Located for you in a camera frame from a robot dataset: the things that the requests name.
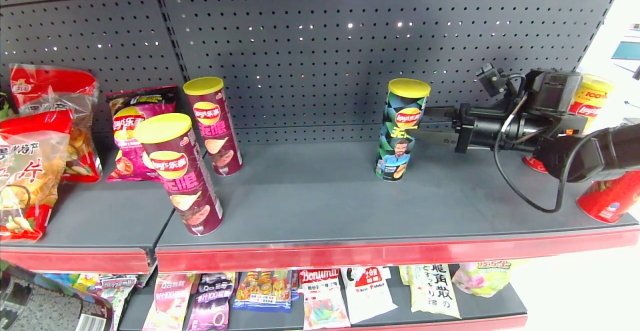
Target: snack bag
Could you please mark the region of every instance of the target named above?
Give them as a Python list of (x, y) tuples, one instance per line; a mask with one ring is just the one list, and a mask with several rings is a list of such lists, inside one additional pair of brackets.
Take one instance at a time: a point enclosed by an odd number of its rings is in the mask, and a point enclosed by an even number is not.
[(460, 318), (448, 265), (412, 265), (409, 277), (412, 313), (423, 311)]
[(492, 297), (511, 281), (511, 271), (525, 260), (499, 260), (460, 263), (453, 283), (466, 293)]
[(291, 271), (249, 271), (238, 285), (233, 308), (252, 311), (291, 311)]
[(176, 111), (176, 85), (135, 89), (107, 95), (113, 138), (119, 148), (116, 169), (107, 181), (160, 181), (149, 155), (133, 137), (136, 126), (151, 117)]
[(79, 69), (11, 65), (11, 93), (19, 115), (66, 110), (73, 112), (73, 129), (62, 181), (96, 183), (103, 174), (91, 137), (98, 80)]
[(340, 270), (303, 269), (298, 272), (304, 297), (303, 330), (350, 327), (347, 308), (340, 291)]
[(70, 110), (0, 122), (0, 241), (40, 239), (58, 199)]
[(195, 275), (159, 274), (142, 331), (182, 330)]
[(382, 267), (343, 267), (340, 273), (352, 324), (398, 308), (391, 299)]
[(136, 286), (138, 277), (135, 274), (103, 274), (100, 276), (99, 289), (96, 294), (113, 306), (113, 322), (110, 331), (117, 331), (122, 316), (122, 311)]
[(202, 274), (192, 297), (187, 331), (226, 331), (235, 281), (235, 272)]

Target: white snack package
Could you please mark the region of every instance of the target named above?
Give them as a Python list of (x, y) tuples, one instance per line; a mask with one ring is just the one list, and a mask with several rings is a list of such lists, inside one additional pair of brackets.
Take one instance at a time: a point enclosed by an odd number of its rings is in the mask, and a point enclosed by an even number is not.
[(412, 265), (409, 269), (411, 312), (460, 318), (449, 267), (446, 263)]
[(398, 308), (391, 298), (382, 267), (343, 267), (340, 274), (352, 324)]

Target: potato chip image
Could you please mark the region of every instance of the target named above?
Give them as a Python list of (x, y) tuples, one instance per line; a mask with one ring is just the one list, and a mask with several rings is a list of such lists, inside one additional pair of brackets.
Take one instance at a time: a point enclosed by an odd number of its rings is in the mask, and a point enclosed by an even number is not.
[(172, 194), (169, 196), (171, 203), (181, 211), (187, 211), (198, 200), (202, 191), (197, 194)]
[(229, 137), (225, 137), (223, 139), (207, 139), (204, 141), (204, 147), (206, 147), (206, 151), (208, 151), (208, 153), (212, 155), (217, 154), (228, 139)]
[(151, 163), (151, 158), (149, 158), (149, 155), (147, 155), (146, 152), (142, 153), (142, 163), (148, 167), (149, 169), (153, 170), (154, 169), (154, 164)]

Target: chip bag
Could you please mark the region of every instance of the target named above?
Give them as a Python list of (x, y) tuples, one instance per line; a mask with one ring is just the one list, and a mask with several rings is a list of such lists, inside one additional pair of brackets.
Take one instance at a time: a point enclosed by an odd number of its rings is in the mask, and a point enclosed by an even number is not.
[(62, 181), (95, 183), (102, 176), (103, 169), (91, 137), (98, 93), (98, 81), (86, 71), (32, 64), (11, 65), (11, 94), (19, 115), (65, 109), (73, 112), (73, 129)]
[(514, 267), (526, 260), (498, 260), (460, 263), (453, 276), (453, 284), (466, 293), (492, 297), (511, 281)]
[(113, 138), (119, 151), (116, 169), (107, 181), (160, 181), (149, 155), (133, 137), (136, 126), (150, 117), (176, 111), (176, 85), (135, 89), (107, 95)]
[(40, 239), (65, 169), (70, 110), (0, 122), (0, 241)]
[(233, 308), (252, 311), (291, 311), (291, 271), (249, 271), (238, 285)]

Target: purple chip bag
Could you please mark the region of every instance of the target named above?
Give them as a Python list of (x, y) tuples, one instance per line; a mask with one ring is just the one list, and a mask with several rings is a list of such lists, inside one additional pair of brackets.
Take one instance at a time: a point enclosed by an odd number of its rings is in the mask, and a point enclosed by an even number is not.
[(176, 110), (176, 85), (149, 87), (107, 95), (113, 139), (119, 148), (115, 170), (107, 181), (160, 181), (144, 148), (133, 137), (137, 124)]
[(235, 281), (235, 272), (202, 274), (198, 290), (192, 296), (187, 331), (226, 331)]

